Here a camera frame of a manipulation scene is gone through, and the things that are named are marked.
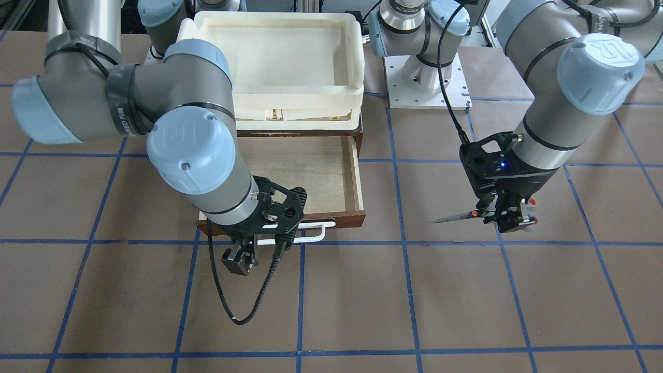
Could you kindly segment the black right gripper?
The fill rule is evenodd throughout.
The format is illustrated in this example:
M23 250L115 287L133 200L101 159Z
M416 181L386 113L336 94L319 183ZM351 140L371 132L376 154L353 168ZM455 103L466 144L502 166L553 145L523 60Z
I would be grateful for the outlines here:
M275 236L276 243L292 244L297 227L305 217L307 201L307 192L302 187L288 190L266 177L253 179L259 189L256 209L244 221L228 226L233 244L222 256L222 263L230 273L242 276L248 276L258 265L255 239L247 238L268 234Z

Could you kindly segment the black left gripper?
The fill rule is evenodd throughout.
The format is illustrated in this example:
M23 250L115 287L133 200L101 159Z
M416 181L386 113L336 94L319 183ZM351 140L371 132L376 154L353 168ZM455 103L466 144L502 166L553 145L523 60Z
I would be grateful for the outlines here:
M514 148L522 134L501 132L460 146L460 160L479 198L479 207L488 205L485 224L499 232L533 231L534 200L530 198L549 180L549 170L524 163Z

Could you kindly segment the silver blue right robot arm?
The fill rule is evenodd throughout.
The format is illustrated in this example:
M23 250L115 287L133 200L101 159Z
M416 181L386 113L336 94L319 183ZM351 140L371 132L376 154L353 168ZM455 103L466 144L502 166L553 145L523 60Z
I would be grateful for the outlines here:
M50 38L45 74L15 84L11 105L41 144L80 144L111 136L147 137L149 159L232 241L222 263L246 276L257 236L275 237L270 271L294 241L306 191L253 176L242 160L229 64L200 39L177 40L183 1L140 1L140 21L163 61L129 64L119 52L119 5L57 1L64 28Z

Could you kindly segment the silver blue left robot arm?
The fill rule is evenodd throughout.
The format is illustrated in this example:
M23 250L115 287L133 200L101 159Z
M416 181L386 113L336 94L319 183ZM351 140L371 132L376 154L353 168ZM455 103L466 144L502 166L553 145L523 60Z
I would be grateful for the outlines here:
M472 18L466 1L381 1L367 16L372 51L406 56L401 82L440 95ZM475 210L500 232L537 226L532 196L661 61L661 1L511 1L496 35L535 97L517 128L470 141L455 124Z

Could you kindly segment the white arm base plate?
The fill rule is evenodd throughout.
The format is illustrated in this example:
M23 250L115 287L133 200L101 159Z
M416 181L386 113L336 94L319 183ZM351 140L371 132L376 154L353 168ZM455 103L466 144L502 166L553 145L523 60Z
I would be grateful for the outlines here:
M389 56L384 68L391 108L447 109L441 92L438 70L422 64L415 56ZM441 69L445 91L452 110L473 106L459 55Z

